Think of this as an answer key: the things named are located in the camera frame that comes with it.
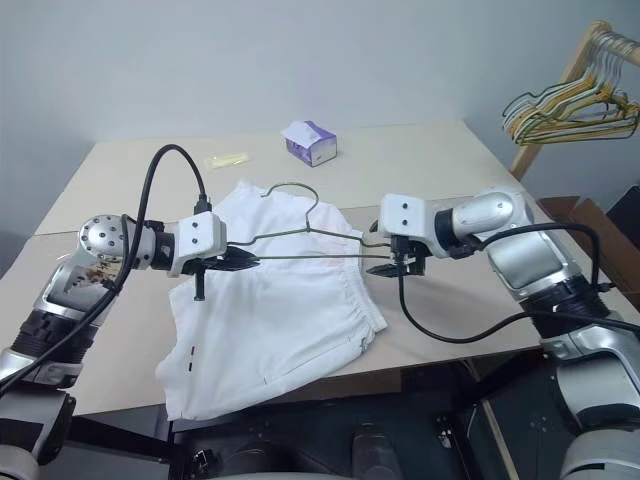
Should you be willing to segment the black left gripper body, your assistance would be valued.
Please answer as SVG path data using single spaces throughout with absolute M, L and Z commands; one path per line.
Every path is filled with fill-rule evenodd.
M 224 254 L 211 256 L 207 258 L 196 258 L 192 261 L 192 274 L 195 282 L 195 301 L 205 300 L 205 274 L 207 270 L 225 269 L 230 265 L 233 259 L 231 250 L 227 250 Z

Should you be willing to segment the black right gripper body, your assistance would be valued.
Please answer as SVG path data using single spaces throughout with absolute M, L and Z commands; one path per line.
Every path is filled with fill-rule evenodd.
M 393 235 L 390 239 L 395 265 L 395 276 L 424 276 L 429 248 L 407 236 Z

